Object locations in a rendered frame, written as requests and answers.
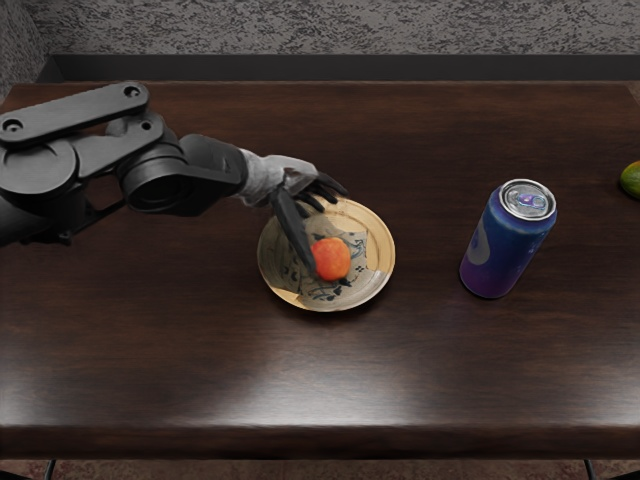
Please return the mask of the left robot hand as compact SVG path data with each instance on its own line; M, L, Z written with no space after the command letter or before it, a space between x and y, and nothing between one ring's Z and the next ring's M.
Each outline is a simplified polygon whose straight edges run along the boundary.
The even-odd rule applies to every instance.
M309 216L305 205L322 213L323 198L331 204L348 191L314 164L283 155L259 156L241 151L247 167L243 185L235 196L250 207L271 206L290 245L307 272L316 274L316 261L307 238L303 220Z

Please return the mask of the orange round fruit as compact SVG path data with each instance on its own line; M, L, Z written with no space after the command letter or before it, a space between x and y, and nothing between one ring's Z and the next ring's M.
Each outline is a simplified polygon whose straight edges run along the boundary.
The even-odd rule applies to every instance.
M351 268L351 255L347 244L338 237L323 238L311 246L316 273L321 280L343 279Z

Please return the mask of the round patterned plate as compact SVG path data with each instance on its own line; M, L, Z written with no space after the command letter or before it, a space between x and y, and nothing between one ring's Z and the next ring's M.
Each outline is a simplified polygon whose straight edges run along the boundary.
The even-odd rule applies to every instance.
M349 199L331 204L322 199L322 213L309 205L303 220L310 243L336 237L348 247L351 267L333 282L308 274L290 246L276 217L262 230L258 267L269 288L287 303L315 312L344 311L373 299L391 278L395 244L385 223L367 207Z

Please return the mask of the green yellow fruit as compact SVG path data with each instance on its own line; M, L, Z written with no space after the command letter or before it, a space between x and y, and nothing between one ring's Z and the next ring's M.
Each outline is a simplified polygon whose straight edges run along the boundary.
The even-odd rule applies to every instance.
M640 200L640 160L627 165L620 174L619 183L624 192Z

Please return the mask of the blue purple drink can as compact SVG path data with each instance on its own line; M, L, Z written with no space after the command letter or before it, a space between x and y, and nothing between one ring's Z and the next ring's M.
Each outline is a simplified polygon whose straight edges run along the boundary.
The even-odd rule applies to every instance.
M490 195L459 267L473 294L500 298L515 286L555 225L552 192L530 179L512 179Z

